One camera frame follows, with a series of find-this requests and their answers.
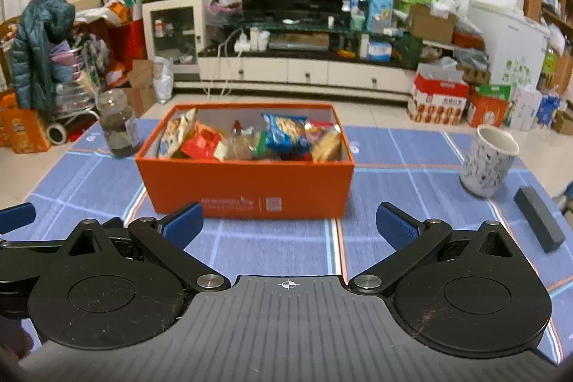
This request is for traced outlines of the white cookie snack packet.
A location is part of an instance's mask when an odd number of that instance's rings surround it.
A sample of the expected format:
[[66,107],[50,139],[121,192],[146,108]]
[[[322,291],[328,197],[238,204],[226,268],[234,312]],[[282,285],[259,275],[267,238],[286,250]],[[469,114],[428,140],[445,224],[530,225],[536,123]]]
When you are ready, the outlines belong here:
[[159,159],[170,159],[182,146],[186,136],[193,130],[196,109],[172,117],[160,139],[157,151]]

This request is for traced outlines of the clear brown pastry packet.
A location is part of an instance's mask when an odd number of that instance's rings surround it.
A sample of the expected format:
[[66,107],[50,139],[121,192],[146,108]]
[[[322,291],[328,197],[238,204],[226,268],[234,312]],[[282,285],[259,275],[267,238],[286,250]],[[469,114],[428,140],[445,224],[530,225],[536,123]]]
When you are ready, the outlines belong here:
[[254,126],[244,127],[235,120],[229,138],[226,140],[224,159],[230,161],[255,160],[260,155],[262,131]]

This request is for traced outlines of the red yellow biscuit packet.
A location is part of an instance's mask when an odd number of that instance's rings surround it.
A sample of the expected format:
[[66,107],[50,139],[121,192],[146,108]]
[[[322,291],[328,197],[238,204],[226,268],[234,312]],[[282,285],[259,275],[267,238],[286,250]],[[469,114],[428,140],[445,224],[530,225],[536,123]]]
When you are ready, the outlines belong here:
[[315,163],[332,162],[340,157],[342,134],[338,125],[326,127],[321,137],[311,148]]

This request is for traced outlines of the blue chocolate chip cookie packet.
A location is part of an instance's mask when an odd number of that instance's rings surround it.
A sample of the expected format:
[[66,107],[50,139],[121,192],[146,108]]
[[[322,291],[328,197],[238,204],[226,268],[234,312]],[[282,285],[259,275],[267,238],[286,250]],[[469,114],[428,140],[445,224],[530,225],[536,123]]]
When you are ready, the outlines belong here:
[[304,154],[310,150],[306,137],[305,116],[280,115],[265,112],[265,145],[280,154]]

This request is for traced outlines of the red brown snack packet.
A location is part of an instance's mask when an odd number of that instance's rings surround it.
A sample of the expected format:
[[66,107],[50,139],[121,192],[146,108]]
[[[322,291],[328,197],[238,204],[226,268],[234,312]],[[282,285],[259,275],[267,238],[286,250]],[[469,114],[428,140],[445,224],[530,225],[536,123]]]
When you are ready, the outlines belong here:
[[331,122],[307,120],[304,125],[305,137],[310,146],[316,144],[322,136],[334,130],[335,125]]

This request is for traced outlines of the orange carton on floor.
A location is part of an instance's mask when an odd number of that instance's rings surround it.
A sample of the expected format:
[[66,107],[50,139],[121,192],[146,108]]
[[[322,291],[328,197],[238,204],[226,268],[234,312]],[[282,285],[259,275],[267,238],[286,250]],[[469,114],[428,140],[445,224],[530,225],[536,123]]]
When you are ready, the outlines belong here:
[[46,152],[52,146],[37,111],[19,108],[15,92],[1,95],[1,130],[16,154]]

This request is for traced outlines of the blue plaid table mat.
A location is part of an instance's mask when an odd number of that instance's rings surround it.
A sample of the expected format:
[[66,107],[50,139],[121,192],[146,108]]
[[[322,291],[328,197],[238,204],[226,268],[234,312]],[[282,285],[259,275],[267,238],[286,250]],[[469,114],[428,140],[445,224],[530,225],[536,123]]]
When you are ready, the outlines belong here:
[[[395,204],[414,218],[439,218],[474,230],[501,222],[528,257],[553,302],[553,316],[540,348],[553,361],[572,351],[572,243],[553,252],[540,246],[515,202],[521,187],[539,187],[523,163],[512,167],[491,200],[466,192],[459,180],[471,137],[464,134],[347,127],[356,167],[343,218],[294,221],[208,219],[189,252],[228,278],[253,275],[343,274],[353,277],[389,256],[380,236],[377,207]],[[13,241],[62,240],[85,218],[129,221],[153,215],[133,158],[110,155],[99,127],[90,128],[54,165],[40,154],[1,158],[1,184],[37,178],[29,201],[35,221],[10,234]]]

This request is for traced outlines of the white patterned cup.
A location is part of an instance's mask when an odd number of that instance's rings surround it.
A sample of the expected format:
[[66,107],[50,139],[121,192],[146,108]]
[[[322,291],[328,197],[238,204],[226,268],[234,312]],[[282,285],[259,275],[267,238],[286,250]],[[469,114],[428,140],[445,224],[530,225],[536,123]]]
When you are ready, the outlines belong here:
[[464,157],[461,184],[474,196],[493,197],[519,153],[520,147],[510,133],[491,125],[479,125]]

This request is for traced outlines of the black rectangular block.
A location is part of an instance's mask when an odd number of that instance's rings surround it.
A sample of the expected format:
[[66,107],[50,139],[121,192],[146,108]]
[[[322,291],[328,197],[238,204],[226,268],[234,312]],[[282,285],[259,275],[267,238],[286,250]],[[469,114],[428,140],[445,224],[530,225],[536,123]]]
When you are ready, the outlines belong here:
[[532,186],[522,186],[517,190],[514,201],[542,249],[550,253],[560,248],[565,242],[565,235],[537,191]]

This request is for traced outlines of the red white gift box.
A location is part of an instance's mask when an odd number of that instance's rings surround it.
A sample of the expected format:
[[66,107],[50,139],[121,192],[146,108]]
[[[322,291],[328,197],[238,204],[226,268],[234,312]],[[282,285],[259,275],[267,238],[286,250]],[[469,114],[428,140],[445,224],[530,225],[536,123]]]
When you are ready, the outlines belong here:
[[408,102],[407,114],[416,123],[457,126],[469,96],[465,81],[434,78],[417,73]]

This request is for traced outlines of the orange green gift box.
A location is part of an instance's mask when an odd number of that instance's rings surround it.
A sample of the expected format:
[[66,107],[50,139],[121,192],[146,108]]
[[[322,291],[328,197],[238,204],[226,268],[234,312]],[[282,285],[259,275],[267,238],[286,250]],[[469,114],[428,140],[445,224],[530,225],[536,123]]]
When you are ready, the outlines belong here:
[[481,84],[470,90],[466,120],[470,127],[499,127],[509,107],[510,85]]

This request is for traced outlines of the dark green puffer jacket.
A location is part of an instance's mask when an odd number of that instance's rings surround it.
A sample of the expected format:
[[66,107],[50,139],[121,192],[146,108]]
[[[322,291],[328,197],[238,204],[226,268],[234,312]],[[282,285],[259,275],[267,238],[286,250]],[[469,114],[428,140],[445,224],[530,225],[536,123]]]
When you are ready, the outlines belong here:
[[11,48],[19,108],[51,120],[56,107],[50,50],[66,40],[75,20],[66,0],[31,0],[23,10]]

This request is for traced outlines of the white tv stand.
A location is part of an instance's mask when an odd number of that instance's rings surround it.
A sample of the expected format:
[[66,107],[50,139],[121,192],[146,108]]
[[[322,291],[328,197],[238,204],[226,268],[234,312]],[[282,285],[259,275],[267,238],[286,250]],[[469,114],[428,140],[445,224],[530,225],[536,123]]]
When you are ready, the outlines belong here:
[[334,50],[274,49],[278,31],[235,28],[199,53],[199,79],[222,93],[364,97],[408,100],[416,72],[400,63],[344,57]]

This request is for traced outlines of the white glass door cabinet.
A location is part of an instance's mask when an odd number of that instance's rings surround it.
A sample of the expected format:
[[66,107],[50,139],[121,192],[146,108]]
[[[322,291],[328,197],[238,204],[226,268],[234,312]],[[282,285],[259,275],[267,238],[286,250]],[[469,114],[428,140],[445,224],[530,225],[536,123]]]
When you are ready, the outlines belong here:
[[179,81],[199,74],[198,53],[206,48],[202,0],[151,0],[142,4],[146,54],[166,59]]

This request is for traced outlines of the white small fridge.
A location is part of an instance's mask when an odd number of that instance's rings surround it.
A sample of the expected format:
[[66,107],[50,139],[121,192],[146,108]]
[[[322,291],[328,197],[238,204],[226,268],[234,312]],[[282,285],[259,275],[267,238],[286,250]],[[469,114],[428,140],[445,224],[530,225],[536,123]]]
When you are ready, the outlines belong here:
[[550,30],[518,11],[470,0],[468,18],[481,31],[492,84],[535,88]]

